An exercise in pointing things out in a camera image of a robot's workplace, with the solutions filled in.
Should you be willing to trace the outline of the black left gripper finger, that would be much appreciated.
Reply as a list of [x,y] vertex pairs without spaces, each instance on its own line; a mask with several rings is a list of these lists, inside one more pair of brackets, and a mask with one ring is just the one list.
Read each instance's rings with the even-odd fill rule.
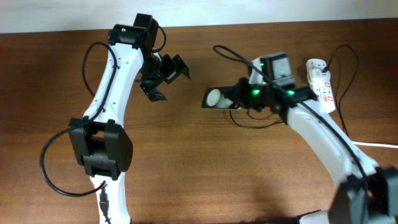
[[185,62],[182,60],[181,56],[179,56],[179,54],[177,54],[176,56],[173,57],[173,61],[176,64],[176,70],[175,70],[175,75],[172,77],[172,79],[174,80],[179,75],[184,75],[190,80],[191,77],[190,77],[190,73],[189,73],[189,68],[185,64]]
[[166,101],[167,98],[165,97],[165,95],[163,95],[159,90],[157,89],[153,89],[151,90],[148,95],[147,95],[148,99],[150,99],[151,101]]

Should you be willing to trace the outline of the black Samsung Galaxy smartphone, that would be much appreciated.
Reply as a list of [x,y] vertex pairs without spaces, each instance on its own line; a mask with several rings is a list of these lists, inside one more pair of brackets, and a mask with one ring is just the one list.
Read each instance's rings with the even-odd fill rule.
[[234,88],[232,86],[220,86],[206,89],[201,107],[216,110],[239,110],[239,105],[231,100],[233,90]]

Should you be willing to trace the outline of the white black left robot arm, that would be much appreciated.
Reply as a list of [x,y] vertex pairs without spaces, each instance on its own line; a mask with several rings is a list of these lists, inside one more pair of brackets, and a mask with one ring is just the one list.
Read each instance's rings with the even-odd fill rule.
[[108,34],[108,61],[93,101],[81,119],[73,118],[69,137],[77,163],[95,187],[100,223],[131,223],[125,177],[133,144],[124,130],[124,114],[137,75],[150,101],[166,97],[157,89],[178,76],[189,77],[179,55],[160,55],[155,49],[158,22],[138,14],[132,26],[116,24]]

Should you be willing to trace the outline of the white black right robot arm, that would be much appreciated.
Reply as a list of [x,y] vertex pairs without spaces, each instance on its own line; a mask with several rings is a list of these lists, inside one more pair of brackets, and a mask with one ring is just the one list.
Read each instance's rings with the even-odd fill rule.
[[342,131],[323,105],[332,95],[329,64],[320,59],[306,63],[308,86],[289,89],[274,79],[285,54],[263,57],[259,62],[240,61],[251,67],[262,81],[251,84],[247,108],[271,107],[283,122],[299,133],[326,167],[337,186],[329,210],[298,216],[296,223],[397,223],[397,169],[383,169]]

